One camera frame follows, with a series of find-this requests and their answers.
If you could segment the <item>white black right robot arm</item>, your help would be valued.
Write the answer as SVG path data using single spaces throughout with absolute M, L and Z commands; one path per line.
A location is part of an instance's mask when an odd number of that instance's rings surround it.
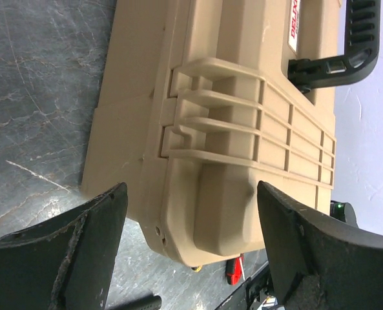
M 358 228 L 357 217 L 353 206 L 349 202 L 331 200 L 330 217 L 340 220 L 352 227 Z

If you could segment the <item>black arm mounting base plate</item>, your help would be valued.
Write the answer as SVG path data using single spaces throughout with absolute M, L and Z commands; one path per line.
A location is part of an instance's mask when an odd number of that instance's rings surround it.
M 235 289 L 216 310 L 222 309 L 269 309 L 277 304 L 273 281 L 266 261 L 257 272 Z

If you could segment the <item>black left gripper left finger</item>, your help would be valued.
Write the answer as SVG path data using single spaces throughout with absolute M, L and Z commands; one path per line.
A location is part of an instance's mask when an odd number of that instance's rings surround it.
M 0 309 L 104 309 L 128 207 L 119 183 L 0 238 Z

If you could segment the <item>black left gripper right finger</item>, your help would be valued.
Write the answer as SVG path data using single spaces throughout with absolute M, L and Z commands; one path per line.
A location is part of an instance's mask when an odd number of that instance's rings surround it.
M 383 309 L 383 236 L 257 186 L 274 295 L 285 309 Z

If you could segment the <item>tan plastic tool box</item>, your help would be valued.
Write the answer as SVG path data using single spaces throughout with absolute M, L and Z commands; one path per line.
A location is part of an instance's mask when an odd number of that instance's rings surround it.
M 81 192 L 128 187 L 189 267 L 263 249 L 266 181 L 328 213 L 335 87 L 374 69 L 379 1 L 118 1 Z

